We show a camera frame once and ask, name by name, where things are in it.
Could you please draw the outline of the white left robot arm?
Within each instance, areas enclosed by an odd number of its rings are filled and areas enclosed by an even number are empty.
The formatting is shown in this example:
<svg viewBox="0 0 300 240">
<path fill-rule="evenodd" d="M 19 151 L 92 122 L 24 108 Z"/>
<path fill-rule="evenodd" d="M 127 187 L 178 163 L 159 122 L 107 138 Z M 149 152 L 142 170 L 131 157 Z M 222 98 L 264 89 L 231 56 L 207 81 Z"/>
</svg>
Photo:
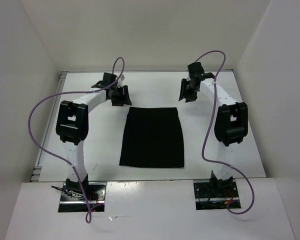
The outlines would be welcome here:
<svg viewBox="0 0 300 240">
<path fill-rule="evenodd" d="M 110 100 L 113 106 L 131 106 L 128 86 L 123 84 L 123 74 L 104 73 L 83 96 L 60 103 L 56 134 L 63 143 L 65 159 L 69 161 L 64 191 L 71 192 L 78 200 L 89 196 L 88 173 L 84 163 L 84 141 L 89 132 L 89 113 Z"/>
</svg>

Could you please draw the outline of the black skirt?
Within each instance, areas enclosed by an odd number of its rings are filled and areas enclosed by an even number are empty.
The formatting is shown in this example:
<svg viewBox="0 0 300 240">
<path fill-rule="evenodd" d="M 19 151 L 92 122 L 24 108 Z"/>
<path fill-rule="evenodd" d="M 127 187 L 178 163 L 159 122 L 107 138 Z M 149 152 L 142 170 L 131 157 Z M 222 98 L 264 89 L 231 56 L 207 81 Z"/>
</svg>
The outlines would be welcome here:
<svg viewBox="0 0 300 240">
<path fill-rule="evenodd" d="M 185 167 L 182 126 L 176 107 L 130 107 L 122 138 L 120 166 Z"/>
</svg>

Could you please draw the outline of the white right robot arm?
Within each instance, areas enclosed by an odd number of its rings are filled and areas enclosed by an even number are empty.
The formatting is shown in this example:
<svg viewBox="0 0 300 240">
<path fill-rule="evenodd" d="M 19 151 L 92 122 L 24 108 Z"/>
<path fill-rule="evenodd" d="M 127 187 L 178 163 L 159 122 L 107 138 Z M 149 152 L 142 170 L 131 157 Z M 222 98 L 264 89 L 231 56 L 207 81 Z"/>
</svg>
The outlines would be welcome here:
<svg viewBox="0 0 300 240">
<path fill-rule="evenodd" d="M 221 169 L 211 173 L 209 191 L 219 197 L 233 186 L 234 152 L 248 134 L 248 105 L 231 97 L 218 83 L 217 74 L 205 72 L 200 62 L 187 66 L 188 77 L 181 80 L 179 100 L 194 102 L 198 93 L 212 103 L 212 115 L 204 137 L 202 158 L 208 163 L 219 164 Z M 208 159 L 205 150 L 211 130 L 219 142 L 217 159 Z"/>
</svg>

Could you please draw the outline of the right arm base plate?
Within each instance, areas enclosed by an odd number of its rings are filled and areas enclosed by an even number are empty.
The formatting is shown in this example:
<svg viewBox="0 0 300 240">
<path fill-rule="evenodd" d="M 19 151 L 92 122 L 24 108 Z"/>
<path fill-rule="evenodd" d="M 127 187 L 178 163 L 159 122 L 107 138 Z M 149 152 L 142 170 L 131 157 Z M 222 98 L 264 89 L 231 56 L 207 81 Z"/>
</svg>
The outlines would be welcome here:
<svg viewBox="0 0 300 240">
<path fill-rule="evenodd" d="M 223 210 L 240 209 L 241 203 L 236 182 L 227 189 L 218 189 L 213 192 L 212 186 L 208 180 L 193 182 L 195 207 L 197 211 L 203 210 Z"/>
</svg>

